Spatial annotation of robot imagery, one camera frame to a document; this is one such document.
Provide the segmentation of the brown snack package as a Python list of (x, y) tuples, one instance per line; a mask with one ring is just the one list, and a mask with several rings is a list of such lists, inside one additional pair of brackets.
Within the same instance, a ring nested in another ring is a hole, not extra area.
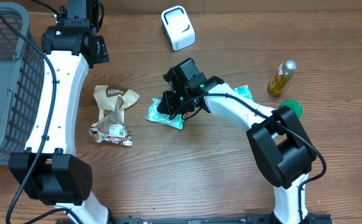
[(91, 125), (90, 135), (98, 143), (107, 141), (132, 147), (132, 136), (125, 126), (125, 111), (139, 100), (140, 96), (128, 88), (113, 85), (97, 85), (93, 96), (99, 109), (98, 121)]

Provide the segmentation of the teal white large packet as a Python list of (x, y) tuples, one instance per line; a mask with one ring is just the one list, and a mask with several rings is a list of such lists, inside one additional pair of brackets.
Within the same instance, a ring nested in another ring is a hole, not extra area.
[(183, 119), (180, 114), (176, 115), (176, 117), (172, 120), (169, 119), (169, 115), (161, 114), (158, 112), (158, 105), (161, 103), (160, 99), (153, 98), (153, 103), (149, 107), (148, 114), (146, 119), (148, 121), (156, 122), (171, 126), (176, 129), (183, 129)]

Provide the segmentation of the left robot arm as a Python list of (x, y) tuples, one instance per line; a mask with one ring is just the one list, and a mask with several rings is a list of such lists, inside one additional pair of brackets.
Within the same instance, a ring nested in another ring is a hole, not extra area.
[(112, 214), (92, 192), (89, 164), (77, 158), (75, 122), (88, 71), (109, 61), (99, 34), (100, 1), (69, 1), (57, 22), (43, 33), (37, 51), (44, 59), (44, 81), (37, 116), (22, 152), (9, 157), (19, 193), (64, 212), (74, 223), (111, 223)]

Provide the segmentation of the teal white small packet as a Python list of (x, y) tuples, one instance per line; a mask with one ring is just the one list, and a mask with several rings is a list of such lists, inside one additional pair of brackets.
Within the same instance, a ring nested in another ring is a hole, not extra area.
[(254, 101), (254, 97), (248, 85), (236, 87), (234, 88), (234, 91), (236, 93), (236, 96), (238, 96), (239, 98), (243, 97), (250, 101)]

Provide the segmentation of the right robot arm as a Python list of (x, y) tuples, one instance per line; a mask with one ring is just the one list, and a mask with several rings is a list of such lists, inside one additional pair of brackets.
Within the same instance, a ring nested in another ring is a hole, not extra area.
[(206, 77), (193, 59), (171, 67), (163, 78), (158, 112), (174, 119), (204, 110), (222, 116), (243, 130), (261, 174), (273, 185), (274, 223), (311, 223), (305, 206), (305, 185), (317, 154), (293, 109), (262, 106), (234, 91), (223, 79)]

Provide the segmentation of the green lid white jar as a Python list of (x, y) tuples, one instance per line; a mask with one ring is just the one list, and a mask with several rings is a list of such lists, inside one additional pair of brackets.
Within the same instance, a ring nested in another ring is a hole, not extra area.
[(291, 110), (293, 110), (298, 118), (300, 118), (301, 115), (303, 114), (303, 108), (302, 108), (301, 104), (295, 100), (286, 100), (279, 106), (279, 108), (281, 108), (283, 106), (287, 106)]

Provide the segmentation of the yellow bottle with silver cap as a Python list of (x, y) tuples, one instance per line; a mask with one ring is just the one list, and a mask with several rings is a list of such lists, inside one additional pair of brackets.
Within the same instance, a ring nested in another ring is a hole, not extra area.
[(294, 60), (288, 60), (282, 63), (273, 79), (268, 82), (267, 93), (274, 97), (280, 96), (296, 69), (297, 63)]

